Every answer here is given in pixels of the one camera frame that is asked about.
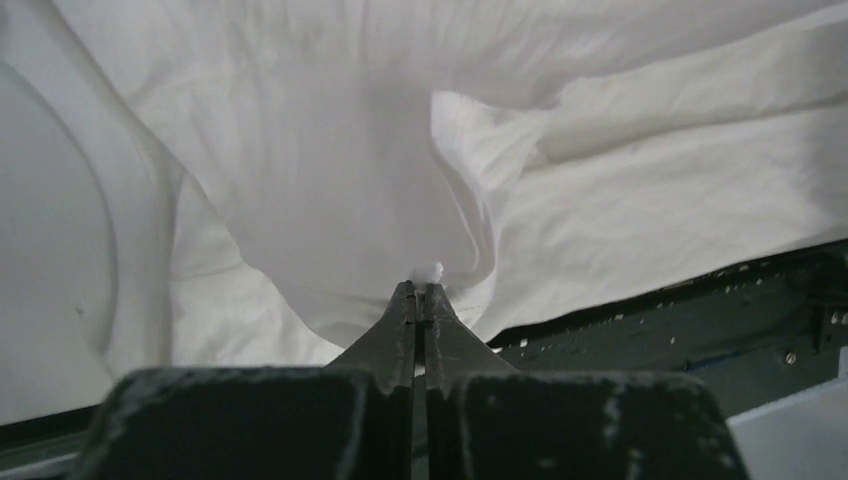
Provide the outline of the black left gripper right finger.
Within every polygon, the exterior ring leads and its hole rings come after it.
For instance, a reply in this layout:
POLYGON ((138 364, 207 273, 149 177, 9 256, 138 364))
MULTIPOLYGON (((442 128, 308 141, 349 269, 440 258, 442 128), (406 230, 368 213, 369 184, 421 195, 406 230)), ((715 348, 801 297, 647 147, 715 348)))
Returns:
POLYGON ((433 479, 745 479, 715 397, 669 372, 516 369, 422 297, 433 479))

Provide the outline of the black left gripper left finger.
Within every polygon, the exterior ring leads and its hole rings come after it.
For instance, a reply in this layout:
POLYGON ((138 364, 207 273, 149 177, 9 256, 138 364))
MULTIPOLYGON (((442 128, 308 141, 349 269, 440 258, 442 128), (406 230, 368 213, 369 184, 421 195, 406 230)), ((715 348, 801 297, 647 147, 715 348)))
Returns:
POLYGON ((416 292, 323 367, 180 367, 124 377, 72 479, 408 479, 416 292))

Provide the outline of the white t shirt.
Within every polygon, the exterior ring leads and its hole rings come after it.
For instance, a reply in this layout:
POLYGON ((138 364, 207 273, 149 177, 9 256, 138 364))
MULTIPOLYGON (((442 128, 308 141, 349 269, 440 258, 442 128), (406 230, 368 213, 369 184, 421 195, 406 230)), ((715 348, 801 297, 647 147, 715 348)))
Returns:
POLYGON ((847 234, 843 1, 5 1, 1 420, 847 234))

